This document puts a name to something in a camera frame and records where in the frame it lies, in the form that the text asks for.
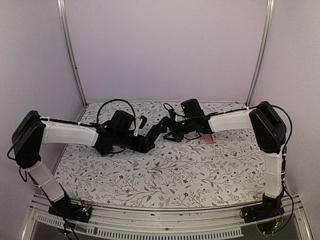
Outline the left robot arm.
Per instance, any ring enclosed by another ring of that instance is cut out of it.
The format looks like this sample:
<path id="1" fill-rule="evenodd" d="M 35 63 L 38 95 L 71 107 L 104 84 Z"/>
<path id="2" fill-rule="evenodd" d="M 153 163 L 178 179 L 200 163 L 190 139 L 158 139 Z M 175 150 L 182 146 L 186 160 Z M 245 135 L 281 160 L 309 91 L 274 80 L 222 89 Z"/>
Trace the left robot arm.
<path id="1" fill-rule="evenodd" d="M 46 195 L 55 209 L 63 216 L 74 213 L 74 205 L 63 187 L 54 179 L 48 156 L 58 153 L 63 145 L 80 145 L 97 151 L 101 156 L 119 154 L 122 150 L 148 153 L 155 148 L 155 142 L 164 131 L 164 124 L 153 125 L 145 134 L 139 134 L 146 119 L 136 117 L 123 110 L 117 110 L 110 120 L 83 123 L 41 116 L 36 110 L 27 113 L 11 137 L 7 158 L 16 162 Z"/>

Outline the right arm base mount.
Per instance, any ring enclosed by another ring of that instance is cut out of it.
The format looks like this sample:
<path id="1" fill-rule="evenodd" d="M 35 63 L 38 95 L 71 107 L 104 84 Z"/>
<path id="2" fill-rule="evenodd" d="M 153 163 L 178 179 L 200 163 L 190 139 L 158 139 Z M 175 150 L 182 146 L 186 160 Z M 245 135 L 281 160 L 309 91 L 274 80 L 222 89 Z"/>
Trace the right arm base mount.
<path id="1" fill-rule="evenodd" d="M 257 205 L 245 206 L 241 208 L 239 216 L 244 220 L 245 223 L 252 223 L 281 216 L 284 213 L 285 210 L 282 205 L 273 208 L 271 205 L 260 203 Z"/>

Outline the pink phone case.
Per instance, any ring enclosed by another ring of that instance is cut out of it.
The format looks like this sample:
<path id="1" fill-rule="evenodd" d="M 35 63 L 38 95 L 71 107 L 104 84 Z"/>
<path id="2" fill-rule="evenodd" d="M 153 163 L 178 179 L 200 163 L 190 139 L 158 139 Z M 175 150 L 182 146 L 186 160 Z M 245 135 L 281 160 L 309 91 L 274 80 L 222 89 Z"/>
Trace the pink phone case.
<path id="1" fill-rule="evenodd" d="M 198 142 L 201 146 L 210 146 L 215 144 L 215 137 L 213 134 L 203 134 Z"/>

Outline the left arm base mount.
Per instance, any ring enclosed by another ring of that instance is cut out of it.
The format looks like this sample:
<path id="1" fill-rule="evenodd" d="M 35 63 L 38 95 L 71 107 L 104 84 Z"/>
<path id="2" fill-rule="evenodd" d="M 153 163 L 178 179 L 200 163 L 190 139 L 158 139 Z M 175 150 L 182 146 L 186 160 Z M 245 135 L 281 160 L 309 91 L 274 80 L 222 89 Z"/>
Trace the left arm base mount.
<path id="1" fill-rule="evenodd" d="M 50 204 L 48 213 L 67 220 L 89 223 L 92 206 L 84 204 L 82 201 L 80 203 L 72 203 L 68 199 L 61 199 Z"/>

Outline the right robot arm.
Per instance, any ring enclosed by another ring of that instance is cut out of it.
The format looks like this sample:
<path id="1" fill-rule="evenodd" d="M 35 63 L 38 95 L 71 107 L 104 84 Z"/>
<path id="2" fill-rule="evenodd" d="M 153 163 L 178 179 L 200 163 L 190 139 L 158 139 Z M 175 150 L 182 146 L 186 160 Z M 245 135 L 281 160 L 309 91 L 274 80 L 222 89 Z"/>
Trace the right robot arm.
<path id="1" fill-rule="evenodd" d="M 252 107 L 211 112 L 205 114 L 197 99 L 192 98 L 181 103 L 184 112 L 182 120 L 173 108 L 168 109 L 168 116 L 160 121 L 160 129 L 165 139 L 181 142 L 186 134 L 196 132 L 213 134 L 229 130 L 248 129 L 254 132 L 258 148 L 264 158 L 265 189 L 258 213 L 262 218 L 269 218 L 281 205 L 285 192 L 283 180 L 286 174 L 286 153 L 290 134 L 284 121 L 276 112 L 278 106 L 267 101 Z"/>

